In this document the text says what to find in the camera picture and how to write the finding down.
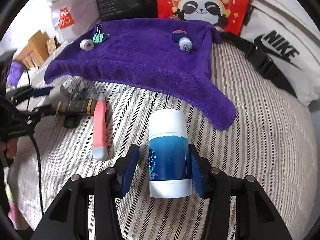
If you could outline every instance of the nike swoosh logo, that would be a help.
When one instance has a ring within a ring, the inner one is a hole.
[[[271,54],[271,55],[273,55],[273,56],[276,56],[276,57],[278,57],[279,59],[282,59],[282,60],[290,63],[291,65],[293,65],[294,67],[296,67],[297,69],[299,69],[299,70],[302,71],[301,68],[299,68],[297,65],[295,65],[294,63],[292,63],[290,60],[287,60],[287,59],[283,58],[281,55],[279,55],[279,54],[276,53],[275,51],[273,51],[273,50],[267,48],[266,46],[264,46],[263,43],[262,43],[262,37],[263,37],[263,35],[260,35],[260,36],[256,37],[255,40],[253,41],[253,43],[254,43],[257,47],[259,47],[260,49],[262,49],[264,52],[266,52],[266,53],[268,53],[268,54]]]

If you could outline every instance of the white tape roll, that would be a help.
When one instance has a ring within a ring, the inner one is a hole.
[[[86,50],[86,51],[92,50],[93,47],[94,47],[93,40],[83,40],[80,43],[80,49],[83,49],[83,50]]]

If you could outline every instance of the silver rivet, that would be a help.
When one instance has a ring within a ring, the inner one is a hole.
[[[73,174],[72,176],[71,176],[71,180],[72,181],[76,181],[76,180],[78,180],[79,179],[79,175],[78,174]]]
[[[251,176],[251,175],[248,175],[246,178],[247,178],[247,181],[249,182],[254,182],[255,180],[254,176]]]
[[[110,167],[110,168],[107,168],[106,169],[106,173],[108,173],[108,174],[112,174],[112,173],[114,173],[116,170],[115,170],[115,168],[113,168],[113,167]]]
[[[213,174],[219,174],[220,173],[220,170],[218,168],[211,168],[210,171],[213,173]]]

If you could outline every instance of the striped fabric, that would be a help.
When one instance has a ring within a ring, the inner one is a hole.
[[[265,189],[293,239],[301,239],[316,191],[317,153],[308,109],[285,91],[262,79],[229,43],[214,45],[212,82],[236,105],[234,124],[215,130],[207,118],[180,99],[122,84],[95,82],[107,95],[108,152],[105,162],[93,160],[92,118],[77,129],[63,128],[63,118],[46,117],[36,127],[42,167],[42,192],[47,209],[72,174],[96,175],[140,146],[140,160],[129,193],[116,205],[124,239],[200,239],[208,201],[196,193],[179,199],[148,195],[148,120],[152,112],[173,108],[186,118],[188,139],[212,166],[231,176],[251,174]],[[81,78],[68,77],[71,91]],[[32,100],[35,106],[41,101]],[[33,229],[41,219],[37,162],[29,138],[21,138],[10,181],[16,184],[18,207]],[[230,208],[229,237],[235,237],[235,198]],[[94,197],[89,205],[89,233],[95,239]]]

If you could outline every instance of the human hand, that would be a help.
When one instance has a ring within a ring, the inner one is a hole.
[[[12,159],[17,154],[17,143],[18,138],[13,138],[7,141],[6,143],[0,141],[0,150],[5,151],[5,155],[8,159]]]

